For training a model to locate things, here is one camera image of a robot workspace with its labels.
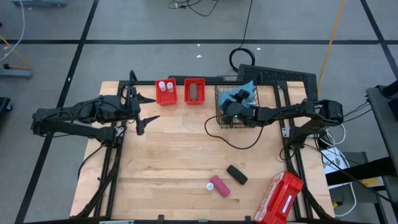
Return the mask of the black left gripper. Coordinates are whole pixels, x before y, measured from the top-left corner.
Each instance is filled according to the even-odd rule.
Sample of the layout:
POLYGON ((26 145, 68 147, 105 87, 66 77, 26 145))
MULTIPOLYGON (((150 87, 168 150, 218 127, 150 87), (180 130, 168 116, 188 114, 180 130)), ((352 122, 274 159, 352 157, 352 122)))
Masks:
POLYGON ((137 135, 143 135, 145 133, 145 127, 153 120, 160 116, 153 116, 150 118, 140 119, 140 106, 139 104, 153 103, 155 99, 147 98, 137 92, 136 87, 130 85, 123 85, 119 91, 120 100, 124 100, 121 103, 121 112, 117 115, 116 121, 126 121, 129 124, 136 123, 137 135))

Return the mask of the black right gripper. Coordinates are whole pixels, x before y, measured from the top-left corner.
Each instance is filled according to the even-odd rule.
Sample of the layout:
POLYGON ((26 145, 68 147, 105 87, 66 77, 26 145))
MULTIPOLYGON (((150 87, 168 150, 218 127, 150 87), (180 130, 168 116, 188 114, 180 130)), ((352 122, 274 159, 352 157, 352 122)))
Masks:
POLYGON ((253 105, 245 106, 237 102, 248 99, 249 92, 240 89, 233 98, 236 101, 226 99, 221 105, 221 108, 224 109, 224 123, 232 125, 234 119, 237 119, 244 125, 256 125, 257 122, 254 120, 254 117, 257 107, 253 105))

